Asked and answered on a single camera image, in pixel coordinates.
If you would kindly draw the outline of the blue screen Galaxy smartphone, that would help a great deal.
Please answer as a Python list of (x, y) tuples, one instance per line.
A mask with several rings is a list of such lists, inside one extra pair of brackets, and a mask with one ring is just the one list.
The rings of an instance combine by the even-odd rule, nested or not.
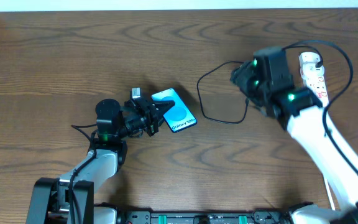
[(153, 94), (152, 99), (154, 101), (175, 102), (175, 105), (163, 116), (173, 133), (180, 132), (197, 124), (197, 119), (173, 88)]

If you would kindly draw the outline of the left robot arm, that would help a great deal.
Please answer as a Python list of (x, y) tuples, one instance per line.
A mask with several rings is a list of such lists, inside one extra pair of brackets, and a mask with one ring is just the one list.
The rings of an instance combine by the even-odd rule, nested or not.
[(42, 177), (34, 184), (27, 223), (120, 223), (117, 210), (95, 205), (94, 195), (124, 164), (126, 138), (153, 136), (175, 102), (131, 98), (121, 106), (114, 99), (95, 108), (94, 130), (83, 161), (59, 178)]

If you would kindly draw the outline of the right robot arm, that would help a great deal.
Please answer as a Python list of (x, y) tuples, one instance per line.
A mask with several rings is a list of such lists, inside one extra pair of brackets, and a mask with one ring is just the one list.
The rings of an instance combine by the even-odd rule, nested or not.
[(332, 188), (339, 210), (303, 203), (289, 209), (291, 223), (358, 223), (358, 155), (328, 115), (323, 58), (317, 50), (299, 56), (303, 86), (296, 88), (286, 50), (268, 47), (234, 69), (230, 80), (264, 114), (276, 119), (312, 158)]

